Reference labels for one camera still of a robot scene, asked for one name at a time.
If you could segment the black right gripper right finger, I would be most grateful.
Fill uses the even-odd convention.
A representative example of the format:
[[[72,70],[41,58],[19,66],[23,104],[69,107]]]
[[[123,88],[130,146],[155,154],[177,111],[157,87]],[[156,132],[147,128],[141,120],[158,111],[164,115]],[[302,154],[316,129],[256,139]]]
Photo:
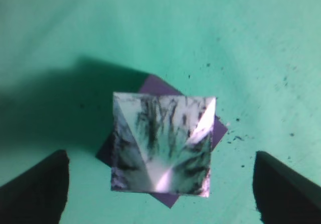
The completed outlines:
[[[267,152],[256,152],[252,189],[263,223],[320,223],[320,186]]]

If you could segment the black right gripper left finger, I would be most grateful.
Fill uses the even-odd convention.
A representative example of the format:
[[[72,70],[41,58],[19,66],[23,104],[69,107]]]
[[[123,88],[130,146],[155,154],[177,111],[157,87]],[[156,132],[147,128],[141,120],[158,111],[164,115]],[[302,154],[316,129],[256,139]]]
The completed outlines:
[[[59,223],[69,181],[67,152],[58,150],[1,186],[1,223]]]

